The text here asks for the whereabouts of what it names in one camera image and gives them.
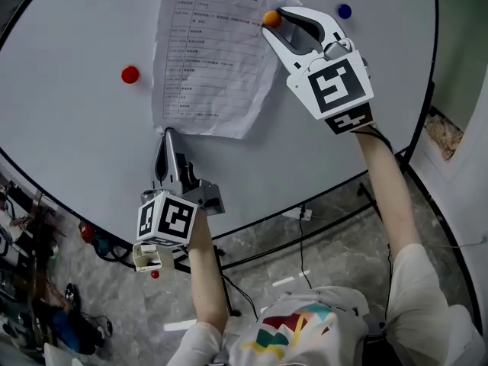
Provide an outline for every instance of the table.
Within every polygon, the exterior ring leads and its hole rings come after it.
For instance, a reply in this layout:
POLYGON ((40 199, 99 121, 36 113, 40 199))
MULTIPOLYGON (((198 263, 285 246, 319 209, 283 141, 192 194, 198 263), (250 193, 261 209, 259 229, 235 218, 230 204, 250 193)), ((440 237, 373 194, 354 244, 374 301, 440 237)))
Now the table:
MULTIPOLYGON (((369 62, 380 129, 407 148, 435 58, 435 0, 301 0, 333 14, 369 62)), ((0 41, 0 144, 57 203, 135 242, 140 193, 158 137, 150 86, 159 0, 26 0, 0 41), (120 70, 137 65, 136 85, 120 70)), ((352 134, 335 136, 286 88, 281 72, 244 140, 187 136, 195 175, 220 186, 215 236, 293 207, 365 170, 352 134)))

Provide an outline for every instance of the printed paper sheet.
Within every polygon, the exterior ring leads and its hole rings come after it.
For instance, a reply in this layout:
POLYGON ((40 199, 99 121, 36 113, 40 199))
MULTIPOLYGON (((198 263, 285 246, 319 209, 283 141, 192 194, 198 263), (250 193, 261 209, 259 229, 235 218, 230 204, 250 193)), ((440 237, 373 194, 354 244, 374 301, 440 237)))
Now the printed paper sheet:
POLYGON ((243 138, 280 66, 262 36, 262 17, 287 5, 300 3, 161 0, 152 88, 156 130, 243 138))

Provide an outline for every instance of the tiled floor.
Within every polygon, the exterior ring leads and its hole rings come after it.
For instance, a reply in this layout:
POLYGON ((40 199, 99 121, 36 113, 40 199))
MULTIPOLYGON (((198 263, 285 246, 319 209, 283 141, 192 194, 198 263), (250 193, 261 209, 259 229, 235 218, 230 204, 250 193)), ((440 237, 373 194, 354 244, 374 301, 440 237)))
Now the tiled floor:
MULTIPOLYGON (((315 216, 303 223, 307 234, 367 203, 358 197, 359 182, 353 181, 307 204, 315 216)), ((428 244, 448 241, 429 205, 409 181, 414 214, 422 237, 428 244)), ((102 261, 78 234, 78 221, 65 214, 60 240, 60 256, 50 271, 53 282, 63 289, 69 282, 78 285, 82 309, 93 316, 106 315, 114 324, 114 334, 101 354, 87 359, 93 364, 165 364, 178 347, 185 331, 166 331, 165 323, 195 318, 190 295, 190 276, 177 271, 170 281, 154 280, 120 264, 102 261)), ((222 263, 234 262, 296 239, 297 220, 282 216, 260 223, 234 235, 216 240, 226 254, 222 263)), ((467 287, 450 249, 428 247, 429 257, 440 277, 450 304, 460 303, 471 311, 467 287)), ((368 299, 371 313, 384 315, 388 294, 387 242, 382 223, 373 209, 366 210, 329 231, 303 242, 303 269, 314 287, 334 284, 360 290, 368 299)), ((225 270, 237 286, 254 301, 259 313, 284 291, 307 287, 300 277, 298 244, 225 270)), ((233 306, 242 316, 232 317, 227 331, 239 333, 254 321, 251 307, 234 289, 229 289, 233 306)))

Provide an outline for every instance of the wall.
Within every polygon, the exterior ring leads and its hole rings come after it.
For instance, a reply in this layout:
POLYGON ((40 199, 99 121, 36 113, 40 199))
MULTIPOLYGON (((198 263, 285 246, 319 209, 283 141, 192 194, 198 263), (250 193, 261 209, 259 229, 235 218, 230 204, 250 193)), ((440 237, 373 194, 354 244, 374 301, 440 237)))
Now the wall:
MULTIPOLYGON (((444 214, 459 245, 488 236, 488 75, 484 76, 473 118, 452 159, 444 162, 424 131, 411 166, 444 214)), ((488 243, 461 251, 480 304, 488 348, 488 243)))
POLYGON ((486 0, 438 1, 438 54, 432 103, 465 130, 488 61, 488 3, 486 0))

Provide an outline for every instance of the red ball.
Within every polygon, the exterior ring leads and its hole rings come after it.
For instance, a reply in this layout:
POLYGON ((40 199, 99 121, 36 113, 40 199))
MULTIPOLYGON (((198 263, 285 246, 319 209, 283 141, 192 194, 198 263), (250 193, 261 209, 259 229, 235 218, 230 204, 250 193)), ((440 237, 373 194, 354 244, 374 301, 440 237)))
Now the red ball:
POLYGON ((122 74, 120 75, 122 80, 127 84, 133 84, 139 79, 139 70, 135 66, 129 65, 122 69, 122 74))

